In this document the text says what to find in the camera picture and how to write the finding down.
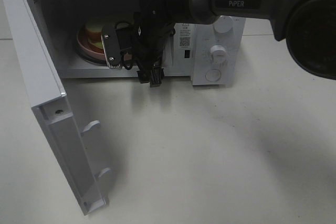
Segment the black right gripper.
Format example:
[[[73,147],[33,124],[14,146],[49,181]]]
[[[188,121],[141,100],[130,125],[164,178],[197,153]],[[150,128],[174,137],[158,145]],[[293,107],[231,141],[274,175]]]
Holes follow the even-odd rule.
[[[122,59],[127,70],[137,65],[140,83],[150,83],[150,87],[159,87],[164,78],[162,57],[167,40],[175,33],[175,23],[142,22],[135,23],[131,32],[132,60],[129,64]]]

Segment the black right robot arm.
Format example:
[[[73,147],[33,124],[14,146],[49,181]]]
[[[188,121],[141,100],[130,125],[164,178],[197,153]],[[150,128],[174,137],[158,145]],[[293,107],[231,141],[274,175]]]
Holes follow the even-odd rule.
[[[139,0],[131,36],[138,79],[153,87],[164,76],[162,54],[177,23],[209,25],[220,16],[266,19],[306,72],[335,79],[335,0]]]

